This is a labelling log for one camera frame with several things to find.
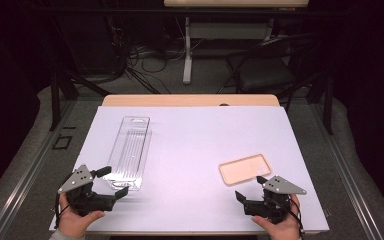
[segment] desk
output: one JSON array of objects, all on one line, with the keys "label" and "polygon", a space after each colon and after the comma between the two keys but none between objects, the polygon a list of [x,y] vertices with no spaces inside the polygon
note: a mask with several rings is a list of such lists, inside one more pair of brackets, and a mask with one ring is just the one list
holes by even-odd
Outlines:
[{"label": "desk", "polygon": [[[220,107],[223,103],[230,106]],[[264,234],[244,215],[234,194],[238,190],[249,199],[261,199],[261,186],[255,180],[227,186],[218,170],[223,162],[255,153],[263,153],[271,164],[268,178],[281,175],[307,190],[299,196],[305,231],[329,230],[287,115],[274,96],[110,95],[98,109],[75,168],[86,164],[94,170],[107,164],[124,116],[151,119],[142,187],[94,222],[90,233]],[[113,194],[102,179],[95,179],[93,190]]]},{"label": "desk", "polygon": [[[229,8],[281,8],[307,7],[308,0],[164,0],[166,7],[229,7]],[[224,38],[224,39],[265,39],[268,40],[273,27],[273,19],[267,24],[222,24],[191,23],[186,17],[185,23],[185,68],[183,83],[191,83],[192,52],[191,38]]]}]

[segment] clear plastic tray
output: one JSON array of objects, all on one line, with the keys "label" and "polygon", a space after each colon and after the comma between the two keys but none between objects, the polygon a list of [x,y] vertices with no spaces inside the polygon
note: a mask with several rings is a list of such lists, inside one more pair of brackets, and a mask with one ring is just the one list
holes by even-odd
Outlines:
[{"label": "clear plastic tray", "polygon": [[149,117],[123,118],[108,161],[112,172],[103,177],[113,189],[140,189],[151,140],[149,122]]}]

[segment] hand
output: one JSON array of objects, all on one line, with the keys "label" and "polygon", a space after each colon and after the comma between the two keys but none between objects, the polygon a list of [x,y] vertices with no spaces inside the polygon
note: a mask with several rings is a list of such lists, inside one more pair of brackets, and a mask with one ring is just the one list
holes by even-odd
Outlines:
[{"label": "hand", "polygon": [[[291,194],[291,199],[298,205],[291,204],[291,211],[298,216],[299,201],[295,194]],[[267,220],[260,216],[253,216],[252,221],[264,228],[271,236],[272,240],[297,240],[299,236],[299,223],[288,214],[282,222],[273,224],[270,220]]]},{"label": "hand", "polygon": [[[68,206],[67,195],[62,193],[59,198],[61,210]],[[67,207],[61,213],[59,231],[72,238],[80,238],[85,235],[87,227],[94,221],[105,216],[103,211],[93,211],[81,217],[71,207]]]}]

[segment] robotic hand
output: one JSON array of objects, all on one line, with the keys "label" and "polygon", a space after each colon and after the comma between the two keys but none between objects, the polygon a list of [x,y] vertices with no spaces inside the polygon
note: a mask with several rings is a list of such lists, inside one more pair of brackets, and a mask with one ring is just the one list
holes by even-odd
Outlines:
[{"label": "robotic hand", "polygon": [[59,194],[66,193],[69,206],[76,210],[80,216],[86,216],[95,210],[112,211],[118,199],[125,197],[129,187],[117,191],[114,195],[101,195],[92,191],[95,177],[102,177],[111,173],[111,167],[104,167],[97,171],[89,171],[86,165],[81,165],[71,173],[58,189],[55,201],[55,228],[58,228],[59,217],[62,211],[58,211]]},{"label": "robotic hand", "polygon": [[257,182],[263,187],[263,201],[247,200],[244,195],[235,191],[236,199],[244,205],[245,215],[268,218],[274,224],[283,221],[291,213],[289,194],[307,194],[305,190],[280,176],[274,176],[270,180],[257,176]]}]

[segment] chair leg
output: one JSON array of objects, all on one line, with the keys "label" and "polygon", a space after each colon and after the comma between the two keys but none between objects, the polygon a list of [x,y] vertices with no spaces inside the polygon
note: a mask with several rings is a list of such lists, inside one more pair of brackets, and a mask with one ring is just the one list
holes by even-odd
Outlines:
[{"label": "chair leg", "polygon": [[285,112],[289,111],[289,106],[291,106],[293,95],[294,95],[294,92],[291,92],[291,94],[289,94],[289,96],[288,96],[288,102],[286,103]]},{"label": "chair leg", "polygon": [[233,73],[230,74],[230,76],[224,81],[223,85],[220,87],[220,89],[217,91],[216,94],[221,93],[221,91],[223,91],[223,89],[226,87],[226,85],[229,83],[230,79],[232,78],[233,78]]}]

